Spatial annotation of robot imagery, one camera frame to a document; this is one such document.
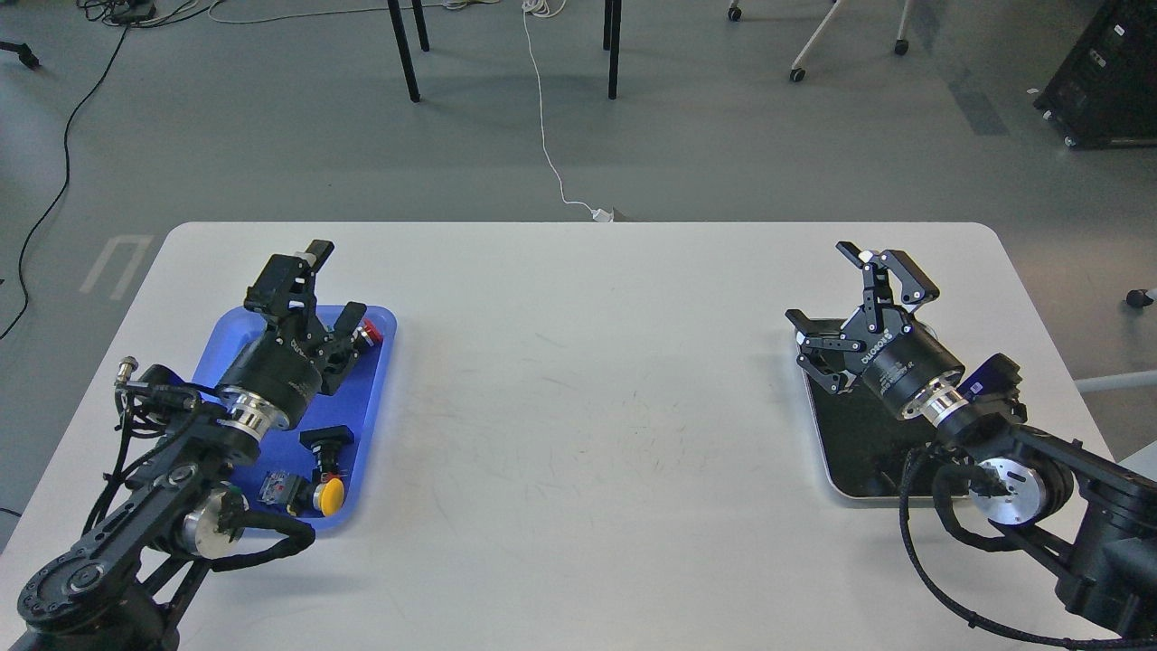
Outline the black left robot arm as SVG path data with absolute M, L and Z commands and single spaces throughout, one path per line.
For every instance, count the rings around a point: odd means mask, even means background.
M 82 535 L 21 589 L 16 650 L 174 650 L 208 574 L 315 542 L 295 515 L 248 506 L 230 478 L 258 460 L 266 432 L 300 426 L 314 398 L 334 395 L 381 341 L 361 302 L 344 305 L 333 325 L 315 312 L 315 278 L 332 251 L 331 241 L 314 241 L 268 257 L 243 302 L 265 328 L 214 387 L 162 365 L 134 378 L 137 358 L 121 358 L 118 458 Z

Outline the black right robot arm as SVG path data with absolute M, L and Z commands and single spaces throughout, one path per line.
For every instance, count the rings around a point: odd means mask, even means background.
M 786 310 L 796 363 L 831 395 L 864 386 L 896 420 L 924 420 L 928 442 L 906 453 L 899 528 L 918 577 L 968 627 L 1066 650 L 1154 649 L 1154 481 L 1029 426 L 1020 367 L 992 355 L 970 375 L 919 308 L 939 288 L 905 251 L 850 241 L 839 252 L 862 273 L 862 301 L 843 320 Z M 1025 552 L 1055 576 L 1064 611 L 1115 632 L 1112 639 L 1047 637 L 1001 626 L 946 595 L 923 569 L 909 500 L 924 464 L 938 463 L 933 506 L 946 534 L 978 552 Z

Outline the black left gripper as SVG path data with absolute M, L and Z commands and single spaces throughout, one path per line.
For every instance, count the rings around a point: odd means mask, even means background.
M 219 380 L 226 424 L 239 431 L 296 428 L 315 395 L 336 395 L 362 352 L 362 302 L 347 302 L 326 328 L 315 316 L 315 273 L 334 252 L 331 241 L 268 257 L 246 288 L 244 309 L 266 330 L 248 343 Z

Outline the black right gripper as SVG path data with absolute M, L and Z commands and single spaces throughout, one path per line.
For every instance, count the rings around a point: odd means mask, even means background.
M 811 320 L 801 309 L 784 311 L 797 333 L 796 363 L 828 394 L 864 386 L 880 397 L 889 415 L 916 417 L 918 395 L 929 384 L 955 386 L 965 367 L 912 315 L 941 297 L 938 284 L 907 252 L 875 252 L 839 241 L 837 250 L 863 276 L 862 306 L 846 320 Z

